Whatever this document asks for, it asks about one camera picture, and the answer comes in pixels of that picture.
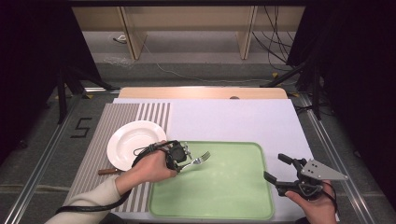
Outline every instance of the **black stand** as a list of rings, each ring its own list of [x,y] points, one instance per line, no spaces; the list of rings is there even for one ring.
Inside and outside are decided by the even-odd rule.
[[[86,74],[76,67],[67,67],[61,69],[58,74],[58,102],[59,102],[59,120],[58,124],[64,121],[67,115],[67,102],[65,93],[65,84],[73,94],[82,94],[85,89],[81,85],[81,79],[89,80],[90,82],[104,88],[107,91],[118,91],[119,87],[113,87],[102,80]]]
[[[273,88],[281,82],[293,77],[296,74],[300,74],[297,81],[296,87],[298,91],[306,91],[307,88],[312,84],[313,87],[313,99],[312,105],[309,106],[315,113],[318,119],[319,114],[319,89],[320,89],[320,68],[328,63],[326,59],[330,59],[333,53],[333,49],[336,47],[335,43],[338,39],[341,27],[345,24],[349,12],[353,10],[356,2],[353,0],[342,0],[338,6],[332,12],[327,23],[323,27],[322,31],[318,36],[311,53],[308,55],[305,62],[300,63],[297,67],[287,72],[280,78],[262,85],[262,88]]]

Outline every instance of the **brown handle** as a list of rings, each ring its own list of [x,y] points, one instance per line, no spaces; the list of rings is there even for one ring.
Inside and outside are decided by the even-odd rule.
[[[117,169],[117,168],[103,169],[103,170],[99,170],[98,174],[99,175],[112,175],[112,174],[115,174],[118,171],[119,171],[119,169]]]

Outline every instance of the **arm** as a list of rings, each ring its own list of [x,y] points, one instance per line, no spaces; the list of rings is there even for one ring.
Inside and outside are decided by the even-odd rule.
[[[323,184],[323,190],[332,195],[329,185]],[[286,196],[303,208],[306,218],[311,224],[335,224],[335,211],[332,201],[325,195],[321,195],[314,201],[307,201],[298,193],[286,192]]]
[[[159,182],[176,176],[177,172],[166,168],[164,152],[156,150],[143,158],[134,168],[120,176],[111,176],[97,188],[76,195],[68,205],[96,206],[114,203],[120,196],[139,184]],[[47,224],[56,223],[99,223],[108,213],[70,213],[63,212],[51,218]]]

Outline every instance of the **white plate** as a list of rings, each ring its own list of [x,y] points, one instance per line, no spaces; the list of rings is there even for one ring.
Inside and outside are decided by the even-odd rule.
[[[166,134],[158,124],[146,120],[134,121],[120,127],[111,136],[107,144],[107,157],[116,168],[127,171],[136,158],[135,149],[162,140],[166,140]]]

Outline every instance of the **floor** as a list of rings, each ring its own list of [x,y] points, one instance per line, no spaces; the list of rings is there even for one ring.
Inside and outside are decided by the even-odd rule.
[[[103,80],[113,86],[245,86],[258,87],[273,80],[277,74],[290,69],[277,57],[269,55],[260,43],[252,39],[248,58],[241,60],[234,33],[232,32],[152,32],[148,33],[146,46],[139,60],[134,61],[125,44],[122,33],[86,32],[86,40],[97,63]],[[295,34],[281,33],[283,44],[291,45]],[[272,50],[283,58],[278,44],[271,43],[262,33],[256,36],[265,45],[272,45]],[[290,93],[295,105],[309,104],[310,94],[294,94],[293,84],[297,76],[285,81],[280,87]],[[84,82],[86,87],[96,87]],[[72,114],[64,130],[59,131],[58,106],[56,91],[49,98],[48,108],[37,119],[37,124],[27,136],[27,148],[15,150],[0,167],[0,219],[6,220],[10,208],[20,196],[26,183],[30,181],[32,171],[40,161],[41,155],[53,147],[54,153],[47,164],[46,172],[38,180],[34,194],[29,198],[29,205],[22,209],[22,218],[14,223],[42,223],[57,207],[63,204],[67,191],[74,179],[85,149],[90,143],[93,130],[97,124],[103,106],[111,103],[117,94],[111,92],[93,93],[86,98],[69,98],[69,104],[76,101]],[[336,183],[340,223],[396,223],[396,213],[386,197],[374,182],[364,163],[354,153],[331,109],[324,105],[320,108],[322,120],[317,121],[310,112],[302,111],[299,120],[302,124],[309,146],[318,161],[333,166],[334,159],[329,151],[335,151],[337,158],[353,180],[361,201],[367,205],[363,215],[353,206],[350,186]],[[81,135],[76,127],[81,118],[86,120],[90,131],[84,138],[70,138]],[[52,145],[54,133],[62,132],[59,144]]]

